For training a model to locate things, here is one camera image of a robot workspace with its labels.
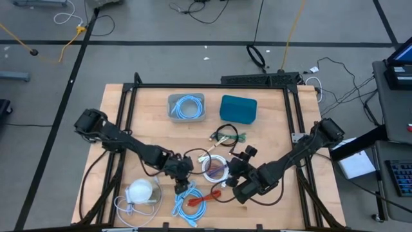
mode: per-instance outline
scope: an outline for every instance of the computer screen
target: computer screen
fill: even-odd
[[[394,60],[396,61],[412,61],[412,45],[407,46],[403,51],[397,55]]]

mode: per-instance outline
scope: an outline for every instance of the black floor stripe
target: black floor stripe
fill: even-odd
[[[393,46],[397,46],[398,45],[398,40],[395,37],[395,34],[393,33],[393,30],[391,28],[391,26],[389,25],[389,21],[386,18],[386,15],[382,9],[382,6],[379,3],[379,0],[373,0],[373,4],[375,4],[376,10],[378,11],[380,20],[382,21],[382,23],[384,24],[386,33],[388,33],[389,38],[391,39],[391,42],[393,44]]]
[[[29,45],[65,45],[69,41],[23,41]],[[18,44],[13,40],[3,40],[0,44]],[[74,41],[73,45],[81,45],[82,41]],[[246,46],[252,41],[88,41],[88,45],[101,46]],[[286,42],[256,42],[255,46],[286,46]],[[390,48],[393,43],[337,43],[337,42],[291,42],[291,47],[314,48]]]
[[[16,222],[15,227],[14,227],[15,231],[16,230],[18,230],[18,231],[23,230],[24,225],[26,224],[26,221],[27,221],[27,218],[28,218],[28,215],[29,215],[29,212],[30,212],[30,208],[32,207],[35,195],[37,193],[37,190],[39,189],[39,185],[40,185],[40,181],[41,181],[41,178],[43,176],[43,173],[44,173],[44,169],[46,168],[47,161],[48,161],[49,156],[50,156],[50,152],[52,151],[53,143],[56,139],[57,132],[59,130],[59,126],[60,126],[60,123],[61,123],[63,115],[64,115],[64,111],[66,110],[71,90],[73,89],[73,85],[76,81],[76,77],[77,77],[77,74],[78,74],[79,69],[80,69],[80,65],[82,63],[84,54],[86,52],[86,47],[88,45],[88,41],[90,39],[91,32],[93,31],[93,27],[94,27],[97,15],[98,15],[98,10],[95,10],[93,18],[92,18],[92,20],[90,22],[90,25],[89,25],[89,30],[86,32],[86,35],[84,36],[82,46],[80,48],[79,54],[76,58],[75,64],[74,64],[73,69],[71,71],[70,78],[68,80],[66,89],[63,93],[63,97],[62,97],[62,100],[60,102],[59,108],[57,110],[56,117],[53,121],[53,126],[52,126],[51,131],[49,133],[49,136],[47,138],[46,145],[44,145],[43,153],[41,155],[41,158],[40,158],[39,164],[37,166],[37,169],[34,173],[32,183],[30,184],[30,188],[28,190],[26,199],[24,200],[23,206],[20,210],[19,218],[17,219],[17,222]]]

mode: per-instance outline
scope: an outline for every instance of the yellow cable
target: yellow cable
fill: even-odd
[[[7,32],[7,34],[9,34],[11,37],[13,37],[17,42],[19,42],[23,47],[25,47],[29,52],[33,51],[33,49],[31,49],[29,46],[25,45],[17,36],[15,36],[11,31],[9,31],[3,24],[0,23],[0,28],[2,28],[5,32]],[[61,53],[60,53],[60,58],[58,61],[52,61],[49,60],[48,58],[45,58],[41,55],[38,55],[40,59],[42,59],[43,61],[47,61],[49,63],[53,63],[53,64],[57,64],[60,63],[63,60],[63,56],[64,56],[64,51],[66,50],[66,48],[74,41],[77,39],[77,37],[86,31],[86,28],[83,26],[78,26],[77,28],[77,34],[76,36],[70,41],[68,42],[66,45],[64,45]]]
[[[290,39],[292,38],[292,34],[294,33],[294,30],[295,30],[296,24],[297,24],[297,22],[298,22],[298,20],[299,20],[299,17],[300,17],[301,14],[302,14],[303,7],[304,7],[304,4],[305,4],[305,3],[306,3],[306,0],[302,0],[301,7],[300,7],[300,9],[299,9],[299,12],[297,13],[297,16],[296,16],[296,18],[295,18],[295,21],[294,21],[293,25],[292,25],[292,29],[290,29],[288,41],[286,42],[285,54],[283,55],[283,61],[282,61],[282,65],[281,65],[281,70],[283,70],[283,66],[284,66],[285,63],[286,63],[286,58],[287,58],[287,56],[288,56],[289,42],[290,42]]]

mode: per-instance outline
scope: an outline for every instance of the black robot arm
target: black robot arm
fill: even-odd
[[[146,145],[133,138],[108,121],[108,116],[98,110],[85,110],[75,123],[75,131],[87,140],[100,140],[108,151],[121,152],[129,149],[135,152],[146,165],[163,171],[176,181],[176,194],[187,190],[187,177],[193,170],[190,157],[167,150],[157,145]]]
[[[292,151],[277,161],[262,164],[258,168],[248,163],[258,152],[248,146],[245,152],[234,154],[236,157],[229,162],[227,185],[233,187],[233,193],[240,203],[245,203],[256,193],[264,195],[275,188],[286,169],[300,164],[300,160],[310,157],[320,148],[331,148],[343,140],[344,132],[331,119],[323,119],[315,123],[309,135],[299,139]],[[240,177],[246,180],[238,185]]]

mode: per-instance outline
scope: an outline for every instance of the teal box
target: teal box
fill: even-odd
[[[229,122],[251,124],[256,119],[258,102],[254,99],[224,95],[221,98],[220,118]]]

